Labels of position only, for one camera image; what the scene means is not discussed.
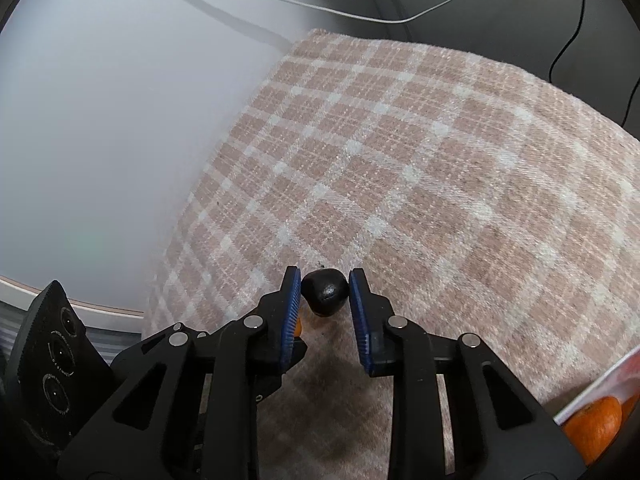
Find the floral white plate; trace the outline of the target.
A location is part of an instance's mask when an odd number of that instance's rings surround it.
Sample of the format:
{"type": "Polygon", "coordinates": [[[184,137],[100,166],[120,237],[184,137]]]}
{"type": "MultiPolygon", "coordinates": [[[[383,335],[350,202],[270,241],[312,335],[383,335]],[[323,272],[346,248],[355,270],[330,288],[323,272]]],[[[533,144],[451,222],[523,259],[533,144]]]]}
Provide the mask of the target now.
{"type": "Polygon", "coordinates": [[[620,403],[639,393],[640,346],[637,344],[620,360],[606,370],[574,400],[554,415],[554,421],[563,425],[585,405],[604,396],[615,396],[620,403]]]}

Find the medium mandarin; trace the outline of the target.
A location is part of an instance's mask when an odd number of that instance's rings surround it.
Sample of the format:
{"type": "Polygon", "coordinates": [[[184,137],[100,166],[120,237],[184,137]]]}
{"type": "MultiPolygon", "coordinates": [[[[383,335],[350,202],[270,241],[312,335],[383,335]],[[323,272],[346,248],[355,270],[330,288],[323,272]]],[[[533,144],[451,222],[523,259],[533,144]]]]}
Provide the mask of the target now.
{"type": "Polygon", "coordinates": [[[587,466],[593,464],[620,431],[623,409],[615,396],[584,406],[562,425],[564,434],[587,466]]]}

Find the large orange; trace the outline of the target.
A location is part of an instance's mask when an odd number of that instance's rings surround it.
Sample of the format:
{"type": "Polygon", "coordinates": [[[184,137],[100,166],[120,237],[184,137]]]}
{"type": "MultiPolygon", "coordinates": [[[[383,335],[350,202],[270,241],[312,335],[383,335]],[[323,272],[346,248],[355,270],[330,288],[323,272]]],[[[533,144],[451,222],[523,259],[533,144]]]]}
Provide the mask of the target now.
{"type": "Polygon", "coordinates": [[[622,404],[622,424],[624,424],[626,420],[629,418],[629,416],[631,415],[632,411],[634,410],[634,407],[639,401],[639,398],[640,398],[640,394],[635,393],[633,396],[628,398],[622,404]]]}

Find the dark plum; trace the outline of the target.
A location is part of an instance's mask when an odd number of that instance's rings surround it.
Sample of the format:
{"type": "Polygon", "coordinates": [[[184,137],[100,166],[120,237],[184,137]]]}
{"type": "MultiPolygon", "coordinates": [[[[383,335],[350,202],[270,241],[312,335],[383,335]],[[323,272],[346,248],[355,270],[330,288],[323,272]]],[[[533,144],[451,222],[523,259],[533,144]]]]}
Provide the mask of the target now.
{"type": "Polygon", "coordinates": [[[346,304],[349,284],[340,270],[323,268],[304,276],[300,293],[315,315],[328,318],[346,304]]]}

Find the pink plaid tablecloth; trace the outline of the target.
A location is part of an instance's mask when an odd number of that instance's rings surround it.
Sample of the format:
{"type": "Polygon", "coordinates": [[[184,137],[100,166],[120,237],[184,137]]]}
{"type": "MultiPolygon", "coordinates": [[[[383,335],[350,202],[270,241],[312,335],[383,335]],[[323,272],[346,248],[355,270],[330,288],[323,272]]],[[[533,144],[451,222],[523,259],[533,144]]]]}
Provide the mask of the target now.
{"type": "Polygon", "coordinates": [[[144,332],[212,332],[288,266],[363,269],[559,411],[639,342],[639,143],[518,67],[316,30],[198,175],[144,332]]]}

